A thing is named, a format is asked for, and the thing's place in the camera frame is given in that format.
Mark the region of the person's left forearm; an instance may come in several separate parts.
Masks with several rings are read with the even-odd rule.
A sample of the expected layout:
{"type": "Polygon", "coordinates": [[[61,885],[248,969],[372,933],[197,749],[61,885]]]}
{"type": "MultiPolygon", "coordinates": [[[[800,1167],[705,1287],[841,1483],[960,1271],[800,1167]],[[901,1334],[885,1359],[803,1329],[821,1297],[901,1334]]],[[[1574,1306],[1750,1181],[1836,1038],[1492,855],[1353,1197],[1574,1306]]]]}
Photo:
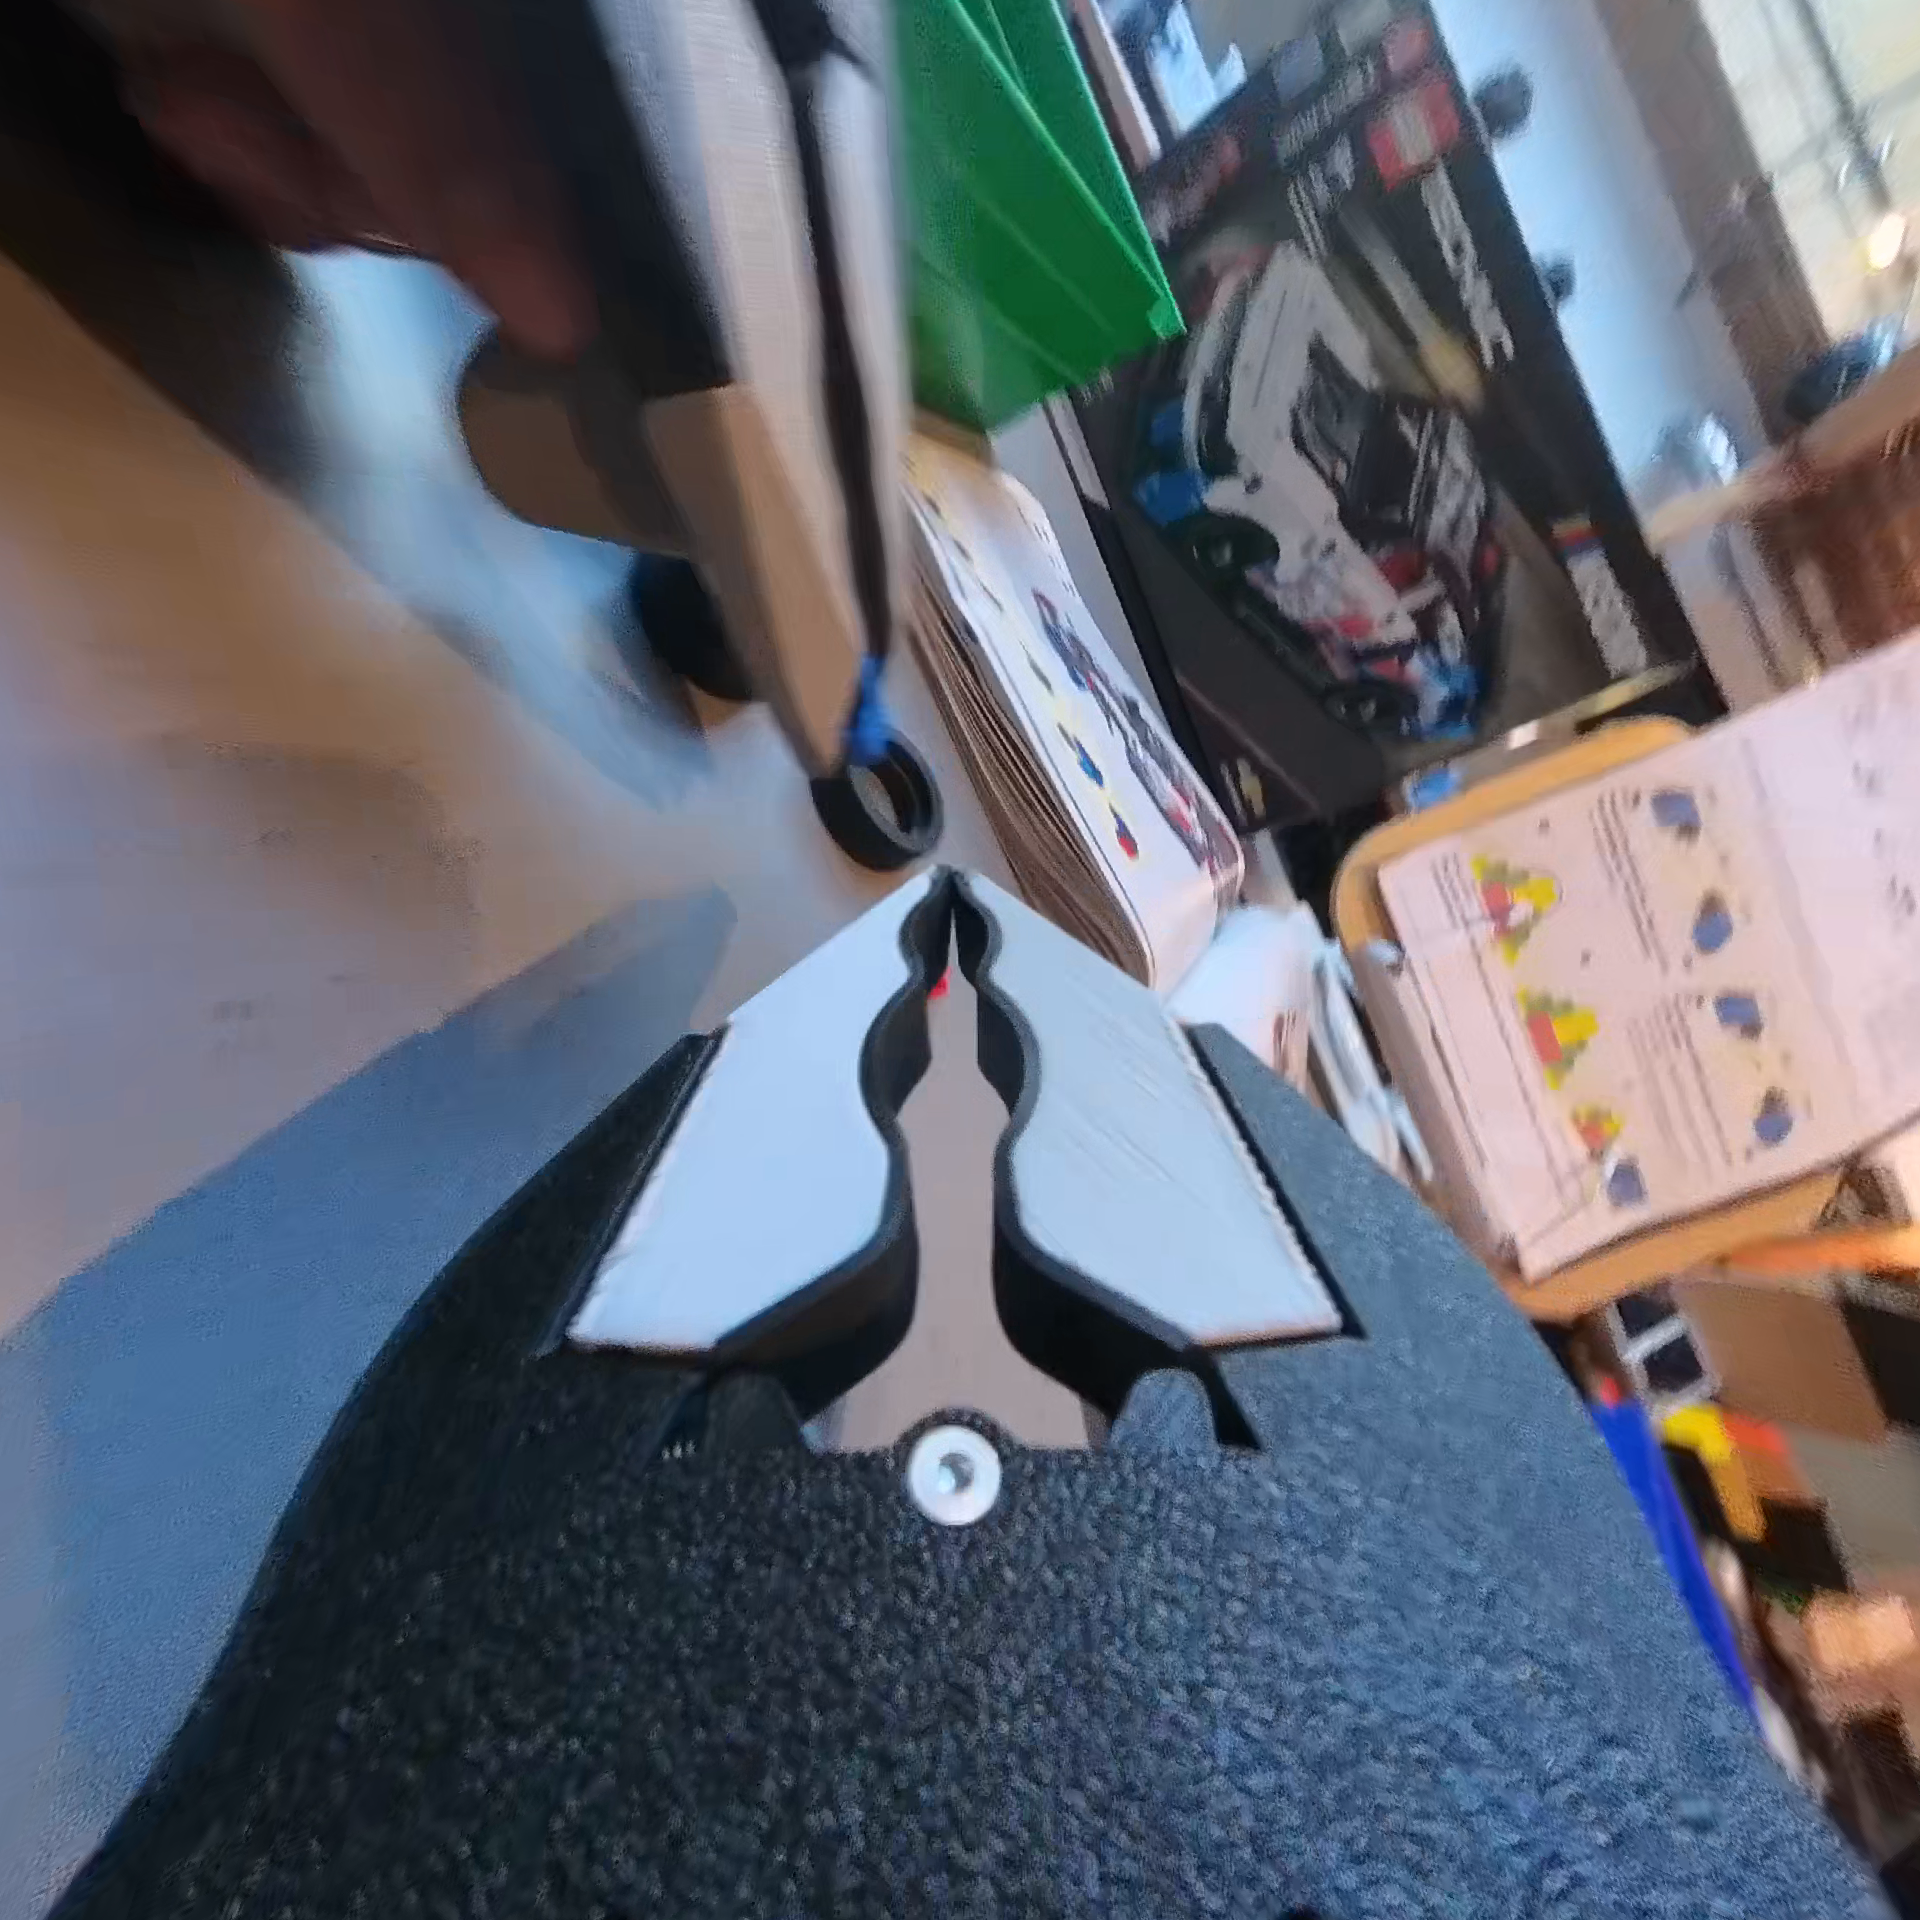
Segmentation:
{"type": "Polygon", "coordinates": [[[1,4],[1,252],[253,473],[319,476],[296,279],[158,156],[60,4],[1,4]]]}

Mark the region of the grey desk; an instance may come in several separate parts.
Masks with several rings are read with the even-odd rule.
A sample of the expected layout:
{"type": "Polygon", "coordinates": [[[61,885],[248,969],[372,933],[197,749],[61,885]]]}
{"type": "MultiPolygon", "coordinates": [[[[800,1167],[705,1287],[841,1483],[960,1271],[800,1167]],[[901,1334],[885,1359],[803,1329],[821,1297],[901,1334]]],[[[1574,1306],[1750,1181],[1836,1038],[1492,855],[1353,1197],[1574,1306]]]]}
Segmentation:
{"type": "Polygon", "coordinates": [[[567,1345],[712,845],[16,273],[5,653],[43,1916],[1333,1914],[1257,1355],[1105,1425],[1013,1349],[953,897],[916,1307],[800,1413],[567,1345]]]}

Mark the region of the green plastic bin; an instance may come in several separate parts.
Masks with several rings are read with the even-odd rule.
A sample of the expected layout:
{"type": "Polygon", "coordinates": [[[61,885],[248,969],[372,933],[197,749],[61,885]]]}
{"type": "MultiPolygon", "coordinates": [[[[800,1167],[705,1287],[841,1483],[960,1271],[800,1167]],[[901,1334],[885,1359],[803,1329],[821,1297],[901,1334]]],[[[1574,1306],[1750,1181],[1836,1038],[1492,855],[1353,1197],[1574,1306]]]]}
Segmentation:
{"type": "Polygon", "coordinates": [[[915,403],[990,435],[1183,317],[1052,2],[893,4],[915,403]]]}

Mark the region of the blue plastic bin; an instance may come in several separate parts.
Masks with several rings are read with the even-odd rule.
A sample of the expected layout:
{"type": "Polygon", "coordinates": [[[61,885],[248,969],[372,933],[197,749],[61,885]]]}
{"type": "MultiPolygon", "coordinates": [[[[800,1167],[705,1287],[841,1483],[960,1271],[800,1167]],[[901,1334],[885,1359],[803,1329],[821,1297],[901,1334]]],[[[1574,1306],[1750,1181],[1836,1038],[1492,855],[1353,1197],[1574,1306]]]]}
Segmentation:
{"type": "Polygon", "coordinates": [[[1639,1508],[1644,1526],[1696,1634],[1711,1654],[1728,1689],[1743,1706],[1745,1716],[1758,1722],[1759,1706],[1753,1678],[1743,1665],[1732,1620],[1707,1572],[1696,1529],[1669,1469],[1659,1434],[1640,1403],[1621,1398],[1619,1395],[1612,1398],[1590,1398],[1588,1413],[1639,1508]]]}

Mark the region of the person's left hand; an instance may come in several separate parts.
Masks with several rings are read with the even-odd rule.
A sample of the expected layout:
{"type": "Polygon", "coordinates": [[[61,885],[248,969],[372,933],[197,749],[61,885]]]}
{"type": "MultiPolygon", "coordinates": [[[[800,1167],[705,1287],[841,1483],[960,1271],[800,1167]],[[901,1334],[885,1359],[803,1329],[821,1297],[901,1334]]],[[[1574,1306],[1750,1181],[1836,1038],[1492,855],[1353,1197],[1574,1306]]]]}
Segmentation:
{"type": "Polygon", "coordinates": [[[161,158],[284,252],[443,270],[520,349],[598,326],[560,188],[469,4],[61,4],[161,158]]]}

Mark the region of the black car set box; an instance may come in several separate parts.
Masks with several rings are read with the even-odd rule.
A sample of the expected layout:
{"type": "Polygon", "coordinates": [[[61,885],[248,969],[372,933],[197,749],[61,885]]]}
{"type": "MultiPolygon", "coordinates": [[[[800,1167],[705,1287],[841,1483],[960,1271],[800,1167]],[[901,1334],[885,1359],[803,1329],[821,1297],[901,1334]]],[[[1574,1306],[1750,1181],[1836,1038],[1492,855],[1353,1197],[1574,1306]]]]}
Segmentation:
{"type": "Polygon", "coordinates": [[[1492,135],[1428,4],[1321,6],[1134,188],[1177,319],[1062,453],[1239,833],[1619,687],[1705,714],[1492,135]]]}

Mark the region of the open instruction booklet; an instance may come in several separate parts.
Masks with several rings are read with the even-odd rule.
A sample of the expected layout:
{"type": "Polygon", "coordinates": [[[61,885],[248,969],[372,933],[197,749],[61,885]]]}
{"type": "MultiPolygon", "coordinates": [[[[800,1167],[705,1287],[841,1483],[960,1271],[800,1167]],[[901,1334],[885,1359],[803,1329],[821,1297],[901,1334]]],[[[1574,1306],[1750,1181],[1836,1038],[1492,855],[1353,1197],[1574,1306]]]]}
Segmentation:
{"type": "Polygon", "coordinates": [[[1309,1094],[1325,942],[1301,908],[1243,899],[1235,828],[1101,635],[1038,499],[915,435],[902,529],[902,635],[1020,899],[1309,1094]]]}

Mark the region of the black toy tire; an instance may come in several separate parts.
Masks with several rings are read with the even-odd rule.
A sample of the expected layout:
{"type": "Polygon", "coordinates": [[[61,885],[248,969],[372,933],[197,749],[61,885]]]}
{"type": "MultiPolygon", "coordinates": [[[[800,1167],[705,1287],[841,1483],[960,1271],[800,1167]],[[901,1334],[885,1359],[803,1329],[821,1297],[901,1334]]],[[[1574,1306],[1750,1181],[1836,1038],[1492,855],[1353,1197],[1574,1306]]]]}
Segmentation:
{"type": "Polygon", "coordinates": [[[865,758],[806,781],[814,817],[844,857],[897,873],[940,845],[941,788],[912,740],[889,734],[865,758]]]}
{"type": "Polygon", "coordinates": [[[647,650],[675,677],[715,701],[756,705],[752,678],[734,653],[697,566],[681,557],[636,554],[629,603],[647,650]]]}

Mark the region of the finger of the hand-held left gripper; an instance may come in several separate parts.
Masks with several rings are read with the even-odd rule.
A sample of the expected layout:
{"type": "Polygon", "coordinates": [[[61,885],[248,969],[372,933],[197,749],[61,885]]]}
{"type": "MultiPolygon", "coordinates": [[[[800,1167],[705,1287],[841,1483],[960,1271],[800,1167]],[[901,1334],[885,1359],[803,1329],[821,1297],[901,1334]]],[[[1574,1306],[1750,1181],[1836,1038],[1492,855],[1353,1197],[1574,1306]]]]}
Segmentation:
{"type": "Polygon", "coordinates": [[[693,557],[806,778],[846,767],[868,653],[823,401],[781,4],[671,4],[693,63],[727,387],[647,406],[693,557]]]}
{"type": "Polygon", "coordinates": [[[823,322],[823,410],[868,658],[895,634],[910,423],[895,219],[893,51],[881,4],[781,2],[779,69],[823,322]]]}

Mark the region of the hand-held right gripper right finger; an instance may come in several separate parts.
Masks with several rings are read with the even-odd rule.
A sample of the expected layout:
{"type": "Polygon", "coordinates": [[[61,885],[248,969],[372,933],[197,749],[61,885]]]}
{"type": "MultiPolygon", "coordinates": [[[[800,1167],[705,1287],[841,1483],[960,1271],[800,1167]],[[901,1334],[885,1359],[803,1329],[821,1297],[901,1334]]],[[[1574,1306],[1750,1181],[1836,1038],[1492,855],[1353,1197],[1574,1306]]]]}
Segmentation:
{"type": "Polygon", "coordinates": [[[953,877],[991,1151],[991,1298],[1013,1349],[1116,1425],[1196,1383],[1247,1425],[1235,1354],[1342,1334],[1342,1302],[1189,1028],[996,882],[953,877]]]}

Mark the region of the wooden board with instruction sheet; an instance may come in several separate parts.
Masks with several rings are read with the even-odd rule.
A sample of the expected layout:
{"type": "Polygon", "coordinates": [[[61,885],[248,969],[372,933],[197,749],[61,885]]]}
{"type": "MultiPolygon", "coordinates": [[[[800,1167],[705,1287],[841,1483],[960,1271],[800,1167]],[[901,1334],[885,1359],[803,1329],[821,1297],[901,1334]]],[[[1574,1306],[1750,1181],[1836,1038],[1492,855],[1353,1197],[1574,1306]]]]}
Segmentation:
{"type": "Polygon", "coordinates": [[[1432,1205],[1540,1323],[1798,1236],[1917,1114],[1917,637],[1603,727],[1333,882],[1432,1205]]]}

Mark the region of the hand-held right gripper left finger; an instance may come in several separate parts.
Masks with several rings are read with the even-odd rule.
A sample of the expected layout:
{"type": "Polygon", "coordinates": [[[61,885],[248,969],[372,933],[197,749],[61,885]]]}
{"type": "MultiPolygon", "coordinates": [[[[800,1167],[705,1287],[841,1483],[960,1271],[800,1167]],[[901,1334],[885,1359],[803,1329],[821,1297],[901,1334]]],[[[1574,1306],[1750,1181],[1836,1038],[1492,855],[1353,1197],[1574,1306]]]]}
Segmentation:
{"type": "Polygon", "coordinates": [[[901,1347],[921,1268],[901,1114],[953,879],[901,885],[703,1039],[569,1313],[573,1351],[768,1375],[823,1413],[901,1347]]]}

